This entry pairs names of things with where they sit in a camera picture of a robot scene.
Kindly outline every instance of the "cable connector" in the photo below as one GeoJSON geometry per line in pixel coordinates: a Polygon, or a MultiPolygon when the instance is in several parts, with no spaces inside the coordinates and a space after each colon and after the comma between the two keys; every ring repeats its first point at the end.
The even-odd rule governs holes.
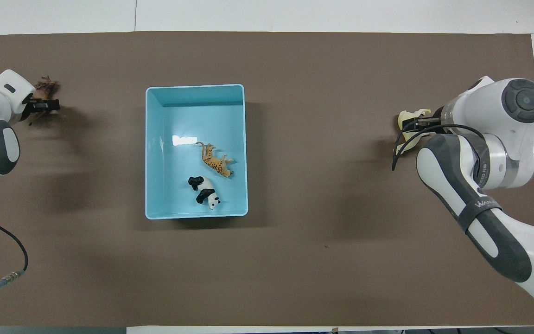
{"type": "Polygon", "coordinates": [[[13,281],[19,279],[19,277],[24,273],[23,270],[21,271],[14,271],[13,273],[7,275],[6,277],[3,277],[0,280],[0,287],[3,287],[7,283],[12,283],[13,281]]]}

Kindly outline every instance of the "toy panda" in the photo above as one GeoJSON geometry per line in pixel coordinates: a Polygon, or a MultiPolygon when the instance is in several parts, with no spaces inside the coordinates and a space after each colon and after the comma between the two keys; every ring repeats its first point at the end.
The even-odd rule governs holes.
{"type": "Polygon", "coordinates": [[[210,209],[213,210],[218,203],[220,197],[216,194],[216,189],[211,181],[206,177],[190,177],[189,184],[193,187],[193,190],[199,189],[199,195],[197,195],[197,203],[203,204],[204,199],[207,199],[210,204],[210,209]]]}

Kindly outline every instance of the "brown table surface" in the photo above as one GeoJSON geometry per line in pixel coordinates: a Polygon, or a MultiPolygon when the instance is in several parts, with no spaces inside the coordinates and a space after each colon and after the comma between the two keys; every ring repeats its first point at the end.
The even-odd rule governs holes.
{"type": "MultiPolygon", "coordinates": [[[[390,170],[401,110],[483,75],[534,79],[528,35],[0,36],[7,68],[57,80],[63,109],[14,127],[0,224],[30,266],[0,289],[0,325],[534,325],[415,152],[390,170]],[[248,215],[146,219],[146,88],[225,83],[246,90],[248,215]]],[[[534,225],[534,179],[490,194],[534,225]]],[[[0,232],[0,277],[21,264],[0,232]]]]}

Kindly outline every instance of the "yellow toy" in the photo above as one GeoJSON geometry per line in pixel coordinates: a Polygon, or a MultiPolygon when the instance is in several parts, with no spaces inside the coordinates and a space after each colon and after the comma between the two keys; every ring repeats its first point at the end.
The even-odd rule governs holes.
{"type": "Polygon", "coordinates": [[[209,142],[207,145],[203,144],[201,141],[198,141],[195,144],[201,144],[201,158],[206,165],[212,167],[217,173],[220,173],[222,176],[227,178],[234,173],[226,168],[226,165],[233,161],[232,159],[225,159],[227,154],[222,155],[222,158],[218,159],[213,155],[213,150],[216,147],[209,142]]]}

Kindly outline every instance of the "light blue plastic bin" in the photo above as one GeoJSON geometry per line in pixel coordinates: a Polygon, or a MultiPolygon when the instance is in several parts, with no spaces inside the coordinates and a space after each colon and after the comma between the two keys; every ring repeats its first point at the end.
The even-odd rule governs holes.
{"type": "Polygon", "coordinates": [[[146,90],[146,217],[244,216],[248,212],[244,87],[240,84],[150,87],[146,90]],[[229,178],[201,159],[202,141],[214,156],[234,161],[229,178]],[[195,201],[189,177],[211,180],[221,203],[195,201]]]}

